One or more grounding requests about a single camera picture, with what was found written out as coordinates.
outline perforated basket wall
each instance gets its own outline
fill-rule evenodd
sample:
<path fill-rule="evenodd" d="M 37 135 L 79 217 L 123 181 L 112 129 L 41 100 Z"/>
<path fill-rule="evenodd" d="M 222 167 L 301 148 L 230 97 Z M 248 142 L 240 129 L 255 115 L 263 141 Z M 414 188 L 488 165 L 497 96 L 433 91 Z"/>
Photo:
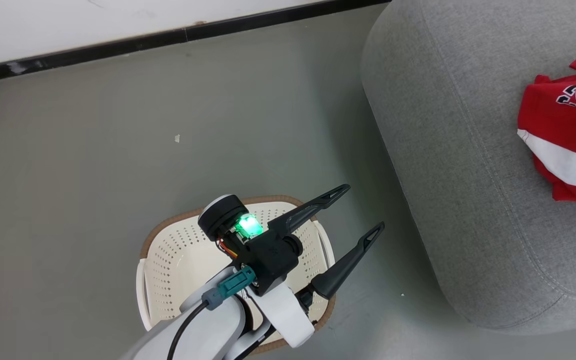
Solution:
<path fill-rule="evenodd" d="M 301 202 L 290 196 L 263 196 L 244 199 L 243 203 L 258 219 L 263 229 L 267 223 Z M 179 306 L 196 289 L 230 264 L 215 243 L 208 240 L 197 225 L 201 209 L 186 212 L 160 223 L 146 239 L 141 251 L 144 292 L 140 294 L 139 271 L 137 272 L 137 297 L 144 296 L 147 309 L 140 306 L 144 326 L 149 330 L 159 321 L 180 315 Z M 294 292 L 301 290 L 320 272 L 334 264 L 329 239 L 323 227 L 313 218 L 294 233 L 303 244 L 299 265 L 286 278 Z M 246 299 L 253 313 L 254 327 L 261 324 L 261 314 L 253 301 Z M 325 324 L 334 307 L 330 301 L 315 295 L 308 316 L 317 321 L 315 330 Z M 285 341 L 278 332 L 268 338 L 257 353 L 283 346 Z"/>

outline red cloth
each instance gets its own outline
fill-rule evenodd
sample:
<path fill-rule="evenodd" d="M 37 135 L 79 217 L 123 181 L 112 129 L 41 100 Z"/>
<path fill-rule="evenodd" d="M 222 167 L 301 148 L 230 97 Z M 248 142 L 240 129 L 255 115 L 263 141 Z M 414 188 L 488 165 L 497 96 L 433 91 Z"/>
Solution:
<path fill-rule="evenodd" d="M 570 68 L 576 70 L 576 60 Z M 576 201 L 576 75 L 538 75 L 523 94 L 517 127 L 535 168 L 553 184 L 553 198 Z"/>

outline basket rim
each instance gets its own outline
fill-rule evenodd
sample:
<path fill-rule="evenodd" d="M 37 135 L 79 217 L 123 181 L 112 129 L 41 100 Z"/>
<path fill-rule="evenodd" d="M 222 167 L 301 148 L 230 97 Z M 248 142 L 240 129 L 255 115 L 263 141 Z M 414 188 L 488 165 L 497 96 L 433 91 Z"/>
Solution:
<path fill-rule="evenodd" d="M 262 203 L 290 203 L 292 205 L 295 205 L 295 207 L 299 207 L 300 205 L 304 204 L 304 202 L 302 202 L 301 200 L 294 198 L 292 196 L 287 196 L 285 194 L 247 197 L 247 198 L 241 199 L 241 202 L 244 205 L 262 204 Z M 150 234 L 148 234 L 148 237 L 146 237 L 146 241 L 144 241 L 143 246 L 141 247 L 141 253 L 139 253 L 139 259 L 141 260 L 141 259 L 148 258 L 148 251 L 150 251 L 151 245 L 153 244 L 155 237 L 157 237 L 157 235 L 160 232 L 162 232 L 162 230 L 164 230 L 165 228 L 167 228 L 168 226 L 170 226 L 174 223 L 178 223 L 178 222 L 183 221 L 185 219 L 196 217 L 199 214 L 201 214 L 203 210 L 204 210 L 203 208 L 191 210 L 188 212 L 184 212 L 183 214 L 169 217 L 169 218 L 163 220 L 162 222 L 160 222 L 157 226 L 155 226 L 155 228 L 153 228 L 153 230 L 150 231 Z M 317 216 L 311 217 L 310 221 L 317 221 Z M 332 310 L 335 307 L 336 298 L 337 298 L 337 296 L 335 294 L 328 301 L 328 303 L 326 305 L 326 310 L 324 310 L 323 315 L 321 315 L 321 318 L 319 319 L 319 321 L 316 324 L 314 324 L 315 332 L 320 330 L 321 328 L 323 328 L 324 325 L 326 325 L 326 323 L 330 319 L 330 316 L 332 315 Z M 270 351 L 270 350 L 279 349 L 279 348 L 286 346 L 286 345 L 288 345 L 288 342 L 286 342 L 286 340 L 284 340 L 282 338 L 279 340 L 275 340 L 273 342 L 269 342 L 268 344 L 260 345 L 259 347 L 254 349 L 254 351 L 252 351 L 252 353 L 250 353 L 250 354 L 254 355 L 254 354 L 265 353 L 265 352 Z"/>

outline gray ottoman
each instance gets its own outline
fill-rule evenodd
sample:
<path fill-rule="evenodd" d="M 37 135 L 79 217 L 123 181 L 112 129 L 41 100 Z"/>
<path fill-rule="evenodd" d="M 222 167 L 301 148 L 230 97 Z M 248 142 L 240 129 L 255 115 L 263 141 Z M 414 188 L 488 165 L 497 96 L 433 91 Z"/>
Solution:
<path fill-rule="evenodd" d="M 526 85 L 572 73 L 576 1 L 394 0 L 363 85 L 443 293 L 477 326 L 576 328 L 576 203 L 517 136 Z"/>

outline gray floor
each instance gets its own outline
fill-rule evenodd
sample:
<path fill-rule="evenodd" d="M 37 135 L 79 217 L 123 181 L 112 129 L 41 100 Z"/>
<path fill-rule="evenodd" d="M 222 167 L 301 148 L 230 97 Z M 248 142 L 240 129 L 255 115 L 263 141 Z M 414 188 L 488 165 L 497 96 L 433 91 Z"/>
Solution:
<path fill-rule="evenodd" d="M 257 360 L 576 360 L 576 331 L 480 330 L 441 295 L 359 79 L 382 8 L 1 80 L 0 359 L 119 357 L 144 333 L 135 268 L 157 223 L 349 183 L 318 215 L 336 253 L 386 233 L 323 330 Z"/>

